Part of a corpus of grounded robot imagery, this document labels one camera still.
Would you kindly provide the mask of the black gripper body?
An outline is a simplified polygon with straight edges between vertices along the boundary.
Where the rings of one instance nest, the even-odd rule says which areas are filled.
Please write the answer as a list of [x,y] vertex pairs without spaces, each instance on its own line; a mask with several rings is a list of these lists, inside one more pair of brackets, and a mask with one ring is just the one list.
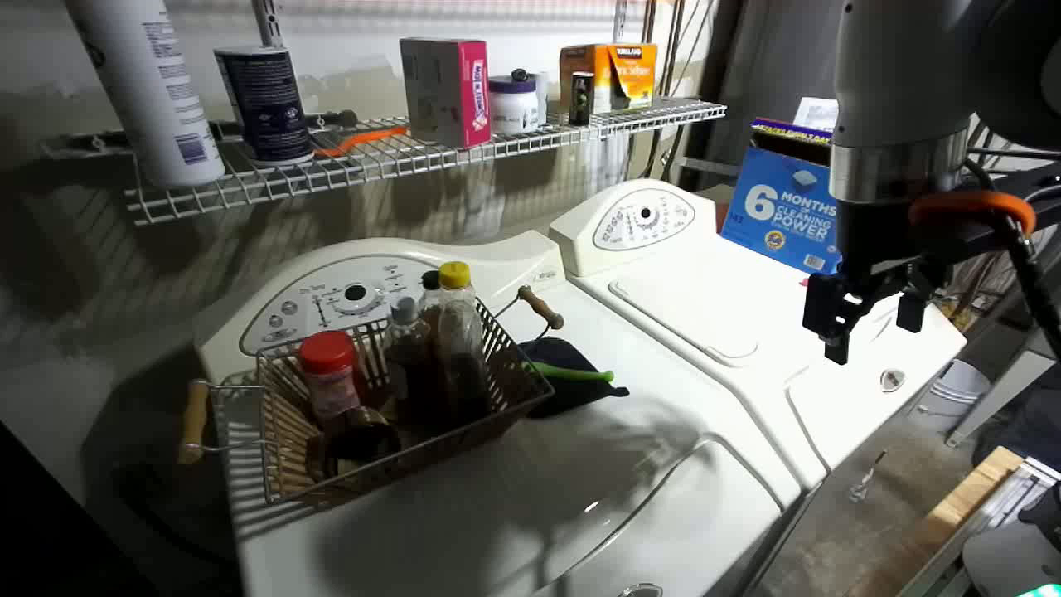
[[840,268],[848,282],[871,289],[871,305],[904,286],[932,290],[939,262],[924,251],[924,235],[909,215],[909,202],[843,202],[836,212]]

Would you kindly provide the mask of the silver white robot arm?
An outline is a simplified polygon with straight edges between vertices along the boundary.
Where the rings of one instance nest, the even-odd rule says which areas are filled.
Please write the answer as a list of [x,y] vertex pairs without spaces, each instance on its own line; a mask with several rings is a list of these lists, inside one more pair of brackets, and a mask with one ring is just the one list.
[[916,330],[949,272],[1005,251],[1036,329],[1058,330],[1031,235],[1031,195],[964,184],[967,126],[1035,148],[1061,143],[1061,0],[843,0],[829,192],[840,265],[804,286],[802,325],[833,360],[876,303]]

